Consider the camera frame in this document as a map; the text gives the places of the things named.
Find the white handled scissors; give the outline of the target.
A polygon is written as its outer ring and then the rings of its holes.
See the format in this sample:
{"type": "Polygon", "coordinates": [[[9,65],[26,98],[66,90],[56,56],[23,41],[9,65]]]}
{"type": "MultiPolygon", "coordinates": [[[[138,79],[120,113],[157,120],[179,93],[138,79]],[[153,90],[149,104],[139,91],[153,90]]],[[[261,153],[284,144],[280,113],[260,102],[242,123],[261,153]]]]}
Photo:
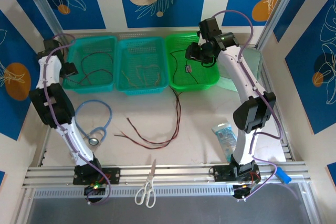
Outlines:
{"type": "Polygon", "coordinates": [[[139,206],[145,204],[147,208],[153,208],[156,203],[156,194],[154,190],[154,175],[156,160],[153,161],[151,170],[142,187],[136,192],[134,202],[139,206]]]}

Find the teal plastic mesh basket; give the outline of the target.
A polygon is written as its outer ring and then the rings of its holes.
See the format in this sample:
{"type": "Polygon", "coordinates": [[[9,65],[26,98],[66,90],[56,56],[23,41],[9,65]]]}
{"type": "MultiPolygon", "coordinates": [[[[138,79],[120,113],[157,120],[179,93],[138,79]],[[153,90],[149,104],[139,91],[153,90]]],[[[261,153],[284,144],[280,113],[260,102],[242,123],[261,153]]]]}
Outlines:
{"type": "Polygon", "coordinates": [[[169,85],[161,37],[121,40],[115,55],[115,88],[127,95],[160,93],[169,85]]]}
{"type": "Polygon", "coordinates": [[[68,62],[75,64],[78,74],[65,78],[63,88],[83,94],[112,91],[116,46],[113,36],[77,39],[68,62]]]}

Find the green plastic mesh basket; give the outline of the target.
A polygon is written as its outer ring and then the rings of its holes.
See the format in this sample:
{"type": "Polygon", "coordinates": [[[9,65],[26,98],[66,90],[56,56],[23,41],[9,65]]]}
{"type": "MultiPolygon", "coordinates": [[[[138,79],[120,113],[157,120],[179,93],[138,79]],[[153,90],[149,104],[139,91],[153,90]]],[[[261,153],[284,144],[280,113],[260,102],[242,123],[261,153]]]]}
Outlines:
{"type": "Polygon", "coordinates": [[[180,92],[205,90],[219,81],[218,66],[205,68],[200,62],[187,60],[185,53],[192,42],[198,42],[196,33],[172,34],[164,38],[170,86],[180,92]],[[191,65],[192,72],[185,72],[191,65]]]}

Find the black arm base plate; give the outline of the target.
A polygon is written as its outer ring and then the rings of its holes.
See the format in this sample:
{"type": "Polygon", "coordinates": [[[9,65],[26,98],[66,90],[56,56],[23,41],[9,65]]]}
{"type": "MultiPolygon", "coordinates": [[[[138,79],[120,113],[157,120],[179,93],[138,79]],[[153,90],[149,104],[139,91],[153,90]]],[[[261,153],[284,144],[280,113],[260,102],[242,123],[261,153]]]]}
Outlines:
{"type": "Polygon", "coordinates": [[[253,168],[245,171],[239,171],[237,167],[232,165],[216,165],[212,167],[212,175],[215,182],[260,182],[261,178],[257,171],[259,167],[255,164],[253,168]]]}
{"type": "MultiPolygon", "coordinates": [[[[110,184],[116,185],[119,183],[120,180],[120,168],[102,168],[102,172],[107,176],[107,178],[110,181],[110,184]]],[[[74,185],[90,185],[94,183],[98,184],[108,184],[107,180],[95,169],[93,170],[93,174],[86,175],[80,177],[79,175],[75,174],[73,178],[73,184],[74,185]]]]}

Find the blue plastic wrapped packet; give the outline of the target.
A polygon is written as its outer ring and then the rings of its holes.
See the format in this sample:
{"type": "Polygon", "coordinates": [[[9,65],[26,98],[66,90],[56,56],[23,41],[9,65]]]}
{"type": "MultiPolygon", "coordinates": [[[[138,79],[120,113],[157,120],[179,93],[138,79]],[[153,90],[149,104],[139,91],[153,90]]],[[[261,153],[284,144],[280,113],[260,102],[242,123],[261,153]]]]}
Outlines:
{"type": "Polygon", "coordinates": [[[226,160],[230,163],[233,152],[236,148],[237,137],[229,123],[222,123],[212,127],[213,133],[217,136],[226,160]]]}

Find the aluminium corner post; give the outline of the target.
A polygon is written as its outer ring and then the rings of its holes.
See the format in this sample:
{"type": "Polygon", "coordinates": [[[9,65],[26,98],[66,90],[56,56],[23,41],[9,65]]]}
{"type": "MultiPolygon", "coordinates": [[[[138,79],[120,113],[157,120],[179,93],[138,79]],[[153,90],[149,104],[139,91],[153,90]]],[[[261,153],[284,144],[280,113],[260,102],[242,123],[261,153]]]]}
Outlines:
{"type": "Polygon", "coordinates": [[[290,0],[277,0],[276,5],[267,20],[264,29],[256,43],[256,49],[262,51],[266,46],[269,37],[273,34],[273,30],[277,25],[280,17],[282,16],[284,10],[286,9],[290,0]]]}
{"type": "Polygon", "coordinates": [[[53,34],[61,34],[63,29],[47,0],[33,0],[53,34]]]}

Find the small black controller board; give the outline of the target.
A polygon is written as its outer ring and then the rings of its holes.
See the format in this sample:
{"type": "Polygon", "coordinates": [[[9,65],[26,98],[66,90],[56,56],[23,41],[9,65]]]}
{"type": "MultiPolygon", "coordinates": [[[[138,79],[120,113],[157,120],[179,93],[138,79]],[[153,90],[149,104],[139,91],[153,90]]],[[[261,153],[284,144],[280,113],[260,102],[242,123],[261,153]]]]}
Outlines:
{"type": "Polygon", "coordinates": [[[233,185],[233,197],[240,200],[251,194],[252,190],[260,183],[260,180],[250,184],[233,185]]]}
{"type": "Polygon", "coordinates": [[[84,188],[85,196],[104,195],[105,192],[106,192],[106,187],[100,184],[91,184],[84,188]]]}

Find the aluminium rail frame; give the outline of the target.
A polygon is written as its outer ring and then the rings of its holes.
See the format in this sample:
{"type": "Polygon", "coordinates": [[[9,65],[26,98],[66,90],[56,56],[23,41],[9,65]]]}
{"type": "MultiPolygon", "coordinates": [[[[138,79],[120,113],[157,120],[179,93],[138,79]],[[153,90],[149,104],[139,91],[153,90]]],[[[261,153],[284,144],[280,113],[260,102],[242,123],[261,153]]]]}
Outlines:
{"type": "MultiPolygon", "coordinates": [[[[157,165],[154,183],[158,186],[172,185],[206,185],[214,184],[212,167],[215,164],[198,165],[157,165]]],[[[304,162],[280,162],[293,183],[311,182],[311,176],[304,162]]],[[[151,166],[120,166],[119,186],[141,186],[147,178],[151,166]]],[[[23,188],[73,187],[74,168],[63,167],[30,167],[23,181],[23,188]]]]}

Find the light blue stethoscope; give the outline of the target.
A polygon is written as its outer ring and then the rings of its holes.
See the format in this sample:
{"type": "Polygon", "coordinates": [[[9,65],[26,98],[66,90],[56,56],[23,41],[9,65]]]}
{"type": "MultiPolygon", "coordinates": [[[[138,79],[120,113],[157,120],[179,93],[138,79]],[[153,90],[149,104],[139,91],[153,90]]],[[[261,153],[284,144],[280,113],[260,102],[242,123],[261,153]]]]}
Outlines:
{"type": "Polygon", "coordinates": [[[102,143],[106,137],[107,137],[107,127],[110,125],[111,121],[112,121],[112,116],[113,116],[113,112],[112,112],[112,108],[105,102],[103,101],[100,101],[100,100],[96,100],[96,99],[93,99],[93,100],[88,100],[88,101],[85,101],[83,102],[82,104],[80,104],[76,110],[75,110],[75,124],[78,128],[78,130],[80,131],[80,133],[82,133],[84,135],[84,137],[88,140],[88,143],[89,145],[91,146],[97,146],[99,145],[100,143],[102,143]],[[78,124],[77,122],[77,115],[78,113],[80,112],[80,110],[87,104],[89,103],[99,103],[99,104],[102,104],[104,105],[108,111],[109,111],[109,118],[106,122],[106,124],[104,126],[100,126],[100,127],[96,127],[94,128],[93,130],[91,130],[89,133],[86,133],[82,128],[81,126],[78,124]],[[93,137],[92,135],[95,134],[96,132],[98,131],[101,131],[103,133],[102,135],[102,138],[100,140],[98,140],[96,137],[93,137]]]}

